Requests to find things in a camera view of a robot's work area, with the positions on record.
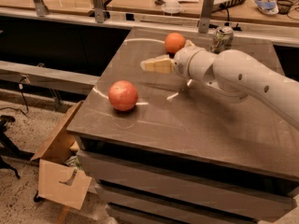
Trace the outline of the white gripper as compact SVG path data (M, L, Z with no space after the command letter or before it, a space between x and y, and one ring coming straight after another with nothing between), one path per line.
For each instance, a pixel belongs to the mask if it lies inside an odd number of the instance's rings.
M196 55L205 49L196 47L189 39L186 40L184 47L175 54L174 61L168 55L162 55L142 61L140 66L147 72L171 74L175 70L182 77L202 79L203 68Z

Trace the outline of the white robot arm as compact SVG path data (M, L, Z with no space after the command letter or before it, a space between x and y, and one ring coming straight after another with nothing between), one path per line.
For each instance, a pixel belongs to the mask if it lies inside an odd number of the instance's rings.
M198 81L228 100L252 96L299 129L299 82L285 77L247 53L227 49L219 54L188 42L174 57L162 55L140 63L143 70Z

